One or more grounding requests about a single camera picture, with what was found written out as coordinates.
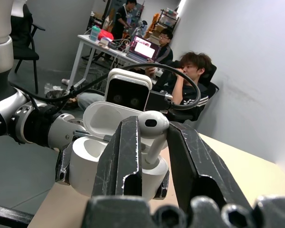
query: laptop screen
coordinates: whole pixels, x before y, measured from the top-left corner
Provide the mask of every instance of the laptop screen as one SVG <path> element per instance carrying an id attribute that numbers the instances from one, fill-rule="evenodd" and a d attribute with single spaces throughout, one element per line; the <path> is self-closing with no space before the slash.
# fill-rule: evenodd
<path id="1" fill-rule="evenodd" d="M 146 60 L 151 58 L 154 61 L 156 59 L 158 50 L 158 45 L 138 36 L 134 37 L 130 47 L 130 52 L 132 54 L 135 54 Z"/>

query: young man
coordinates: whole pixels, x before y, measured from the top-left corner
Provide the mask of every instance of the young man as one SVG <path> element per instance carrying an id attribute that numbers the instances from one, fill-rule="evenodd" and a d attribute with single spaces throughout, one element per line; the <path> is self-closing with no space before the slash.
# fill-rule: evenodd
<path id="1" fill-rule="evenodd" d="M 166 64 L 167 61 L 173 60 L 173 51 L 169 46 L 171 40 L 173 39 L 173 34 L 169 29 L 165 28 L 161 31 L 159 38 L 160 38 L 161 48 L 158 52 L 156 62 L 161 64 Z"/>
<path id="2" fill-rule="evenodd" d="M 183 111 L 193 116 L 191 121 L 196 121 L 209 100 L 207 88 L 199 83 L 199 79 L 205 71 L 210 70 L 211 59 L 209 56 L 203 53 L 196 54 L 194 52 L 188 52 L 182 56 L 180 66 L 181 68 L 178 68 L 178 70 L 182 71 L 189 78 L 191 78 L 195 84 L 198 85 L 201 92 L 201 99 L 198 105 L 192 109 Z M 146 75 L 148 76 L 152 76 L 154 72 L 154 68 L 146 69 Z M 173 75 L 171 80 L 168 80 L 164 86 L 155 85 L 152 90 L 171 94 L 173 96 L 173 102 L 178 105 L 187 105 L 193 103 L 197 95 L 191 84 L 179 75 Z"/>
<path id="3" fill-rule="evenodd" d="M 134 9 L 136 4 L 136 0 L 127 0 L 126 5 L 123 5 L 118 9 L 116 13 L 115 24 L 111 32 L 114 36 L 114 39 L 122 39 L 124 29 L 132 28 L 131 25 L 127 23 L 127 19 L 129 17 L 129 12 Z"/>

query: laptop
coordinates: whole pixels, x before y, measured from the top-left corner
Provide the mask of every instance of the laptop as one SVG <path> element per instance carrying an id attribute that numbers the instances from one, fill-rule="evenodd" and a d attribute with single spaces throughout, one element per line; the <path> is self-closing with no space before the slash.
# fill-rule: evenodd
<path id="1" fill-rule="evenodd" d="M 135 36 L 131 42 L 130 51 L 127 57 L 132 58 L 140 63 L 146 63 L 148 59 L 152 59 L 154 62 L 157 58 L 160 46 Z"/>

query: beige table surface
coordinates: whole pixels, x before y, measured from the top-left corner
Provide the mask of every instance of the beige table surface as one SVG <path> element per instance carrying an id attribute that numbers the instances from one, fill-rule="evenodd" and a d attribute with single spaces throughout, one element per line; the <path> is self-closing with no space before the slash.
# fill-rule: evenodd
<path id="1" fill-rule="evenodd" d="M 251 205 L 260 195 L 285 195 L 285 174 L 277 165 L 200 136 L 224 160 Z M 163 150 L 161 156 L 170 164 L 168 149 Z M 88 197 L 80 195 L 71 186 L 55 183 L 28 227 L 79 228 L 87 200 Z M 151 200 L 151 212 L 164 204 L 177 205 L 171 174 L 167 198 Z"/>

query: camera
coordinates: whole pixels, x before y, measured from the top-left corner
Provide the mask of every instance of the camera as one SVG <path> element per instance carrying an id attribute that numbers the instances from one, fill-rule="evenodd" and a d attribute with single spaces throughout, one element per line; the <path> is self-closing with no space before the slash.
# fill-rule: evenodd
<path id="1" fill-rule="evenodd" d="M 108 76 L 105 101 L 145 111 L 152 90 L 148 76 L 122 69 L 113 69 Z"/>

